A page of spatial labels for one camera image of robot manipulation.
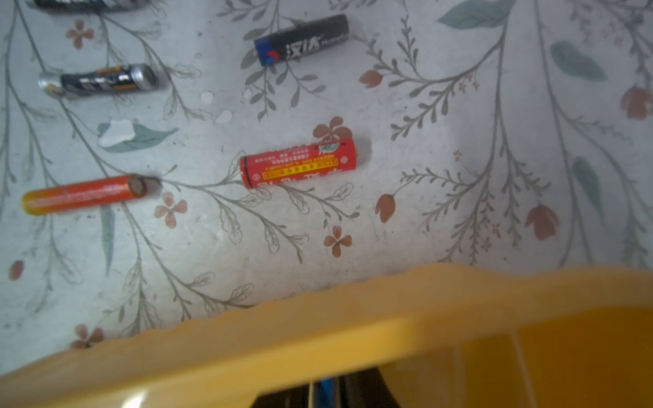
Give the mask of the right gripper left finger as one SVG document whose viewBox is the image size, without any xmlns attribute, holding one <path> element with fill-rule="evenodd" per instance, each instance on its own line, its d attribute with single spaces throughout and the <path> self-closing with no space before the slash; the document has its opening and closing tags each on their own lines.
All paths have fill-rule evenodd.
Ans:
<svg viewBox="0 0 653 408">
<path fill-rule="evenodd" d="M 252 408 L 307 408 L 309 385 L 259 396 Z"/>
</svg>

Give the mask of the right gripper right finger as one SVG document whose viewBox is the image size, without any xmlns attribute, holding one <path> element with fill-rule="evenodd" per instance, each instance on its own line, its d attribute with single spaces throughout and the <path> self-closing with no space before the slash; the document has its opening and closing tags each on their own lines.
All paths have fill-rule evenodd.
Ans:
<svg viewBox="0 0 653 408">
<path fill-rule="evenodd" d="M 340 406 L 348 408 L 399 408 L 379 369 L 370 368 L 338 378 Z"/>
</svg>

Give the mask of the yellow plastic storage box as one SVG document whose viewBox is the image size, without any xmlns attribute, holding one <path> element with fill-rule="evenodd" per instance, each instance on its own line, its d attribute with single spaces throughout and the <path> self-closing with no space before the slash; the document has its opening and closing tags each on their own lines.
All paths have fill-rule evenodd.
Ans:
<svg viewBox="0 0 653 408">
<path fill-rule="evenodd" d="M 1 404 L 248 407 L 372 367 L 403 407 L 649 407 L 651 272 L 434 263 L 61 352 Z"/>
</svg>

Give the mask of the red battery mat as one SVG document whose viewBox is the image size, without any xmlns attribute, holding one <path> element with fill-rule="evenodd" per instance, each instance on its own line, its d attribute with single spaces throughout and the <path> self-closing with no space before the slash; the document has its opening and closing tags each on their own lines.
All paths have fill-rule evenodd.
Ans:
<svg viewBox="0 0 653 408">
<path fill-rule="evenodd" d="M 352 138 L 244 156 L 239 163 L 241 180 L 248 189 L 316 179 L 356 167 Z"/>
</svg>

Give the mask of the orange battery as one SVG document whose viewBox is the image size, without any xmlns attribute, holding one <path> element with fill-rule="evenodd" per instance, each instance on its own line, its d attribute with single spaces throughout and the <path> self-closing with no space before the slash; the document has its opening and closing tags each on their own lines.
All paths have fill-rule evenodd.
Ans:
<svg viewBox="0 0 653 408">
<path fill-rule="evenodd" d="M 128 202 L 140 199 L 146 193 L 147 187 L 143 178 L 128 174 L 29 191 L 23 195 L 21 205 L 27 214 L 44 216 Z"/>
</svg>

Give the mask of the black blue battery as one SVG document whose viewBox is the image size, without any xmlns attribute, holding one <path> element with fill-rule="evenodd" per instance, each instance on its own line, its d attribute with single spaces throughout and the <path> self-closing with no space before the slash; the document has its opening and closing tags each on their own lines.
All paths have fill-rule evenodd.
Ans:
<svg viewBox="0 0 653 408">
<path fill-rule="evenodd" d="M 349 19 L 341 14 L 302 23 L 258 38 L 253 43 L 261 66 L 267 67 L 339 45 L 349 37 Z"/>
</svg>

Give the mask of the dark battery mat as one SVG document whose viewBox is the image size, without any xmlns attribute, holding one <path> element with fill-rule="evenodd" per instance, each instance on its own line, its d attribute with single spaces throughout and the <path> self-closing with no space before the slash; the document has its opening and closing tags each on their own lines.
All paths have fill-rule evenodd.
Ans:
<svg viewBox="0 0 653 408">
<path fill-rule="evenodd" d="M 82 96 L 151 91 L 158 87 L 154 70 L 146 64 L 115 66 L 77 74 L 42 72 L 37 85 L 46 95 L 56 99 Z"/>
</svg>

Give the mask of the dark battery top edge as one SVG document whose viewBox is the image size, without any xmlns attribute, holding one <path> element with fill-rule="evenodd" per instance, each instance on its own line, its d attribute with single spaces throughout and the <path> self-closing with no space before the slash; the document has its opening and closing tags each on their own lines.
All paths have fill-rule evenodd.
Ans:
<svg viewBox="0 0 653 408">
<path fill-rule="evenodd" d="M 32 0 L 27 6 L 49 13 L 95 13 L 135 10 L 146 1 L 139 0 Z"/>
</svg>

